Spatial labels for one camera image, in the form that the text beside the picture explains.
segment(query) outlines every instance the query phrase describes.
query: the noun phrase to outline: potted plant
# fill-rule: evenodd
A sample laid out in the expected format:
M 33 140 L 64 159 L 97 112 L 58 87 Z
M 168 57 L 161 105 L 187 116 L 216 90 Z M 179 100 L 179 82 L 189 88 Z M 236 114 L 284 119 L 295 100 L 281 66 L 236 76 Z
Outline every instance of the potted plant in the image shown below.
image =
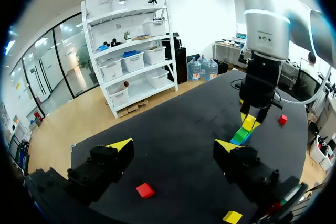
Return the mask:
M 90 78 L 92 80 L 92 82 L 95 84 L 98 82 L 95 71 L 93 70 L 92 67 L 92 63 L 91 63 L 91 59 L 90 59 L 90 55 L 89 55 L 89 51 L 87 49 L 87 47 L 81 47 L 77 53 L 76 53 L 76 57 L 78 59 L 78 65 L 80 68 L 87 68 L 90 69 Z

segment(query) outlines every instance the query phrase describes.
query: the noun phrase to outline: ceiling light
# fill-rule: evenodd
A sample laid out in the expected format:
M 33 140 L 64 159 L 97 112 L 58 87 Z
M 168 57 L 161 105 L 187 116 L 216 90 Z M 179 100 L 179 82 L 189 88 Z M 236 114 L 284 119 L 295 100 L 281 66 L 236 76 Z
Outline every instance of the ceiling light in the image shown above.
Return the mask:
M 14 45 L 14 42 L 15 42 L 15 40 L 12 40 L 12 41 L 8 42 L 7 47 L 6 47 L 6 51 L 5 51 L 5 55 L 7 55 L 9 53 L 10 49 Z
M 42 45 L 42 43 L 44 42 L 44 41 L 46 41 L 48 38 L 42 38 L 42 39 L 40 39 L 40 40 L 38 40 L 38 41 L 36 41 L 35 42 L 35 46 L 40 46 L 40 45 Z
M 56 46 L 58 46 L 60 43 L 56 43 Z M 55 47 L 55 45 L 53 45 L 51 48 L 54 48 Z
M 9 34 L 17 36 L 17 33 L 13 32 L 13 31 L 9 31 Z

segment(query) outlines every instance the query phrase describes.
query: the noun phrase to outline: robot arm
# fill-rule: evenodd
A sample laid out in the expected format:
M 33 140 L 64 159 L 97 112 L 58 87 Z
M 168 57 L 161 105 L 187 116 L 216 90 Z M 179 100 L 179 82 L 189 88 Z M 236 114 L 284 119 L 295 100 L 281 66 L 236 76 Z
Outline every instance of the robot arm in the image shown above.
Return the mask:
M 264 110 L 262 114 L 266 115 L 270 106 L 275 105 L 273 97 L 280 63 L 288 58 L 289 40 L 332 66 L 336 66 L 335 41 L 323 15 L 299 0 L 243 1 L 247 47 L 252 51 L 252 59 L 240 84 L 239 95 L 244 100 L 241 112 L 248 114 L 249 107 L 253 106 Z
M 288 58 L 289 40 L 336 66 L 332 28 L 299 0 L 243 0 L 247 47 L 269 59 Z

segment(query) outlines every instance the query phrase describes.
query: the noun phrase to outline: red cube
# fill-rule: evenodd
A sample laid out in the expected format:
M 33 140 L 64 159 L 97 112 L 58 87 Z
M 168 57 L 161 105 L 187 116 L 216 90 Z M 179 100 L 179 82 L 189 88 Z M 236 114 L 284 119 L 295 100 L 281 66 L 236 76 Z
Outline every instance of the red cube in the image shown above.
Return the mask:
M 155 191 L 147 183 L 143 183 L 141 186 L 138 186 L 136 190 L 142 198 L 149 198 L 155 194 Z
M 281 115 L 281 117 L 279 119 L 279 123 L 281 125 L 285 125 L 287 123 L 287 117 L 285 115 Z

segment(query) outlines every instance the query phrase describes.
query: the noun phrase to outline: glass door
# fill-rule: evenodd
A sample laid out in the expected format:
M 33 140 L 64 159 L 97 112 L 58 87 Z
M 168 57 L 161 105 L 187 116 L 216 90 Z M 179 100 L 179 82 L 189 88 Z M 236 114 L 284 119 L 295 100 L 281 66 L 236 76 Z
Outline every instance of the glass door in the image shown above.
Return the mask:
M 52 31 L 31 46 L 23 61 L 33 94 L 46 115 L 72 100 L 57 60 Z
M 18 105 L 22 109 L 28 121 L 31 122 L 35 119 L 35 111 L 38 111 L 38 113 L 43 116 L 42 111 L 37 106 L 34 96 L 30 91 L 21 60 L 10 73 L 10 79 L 15 90 L 14 93 L 19 101 Z

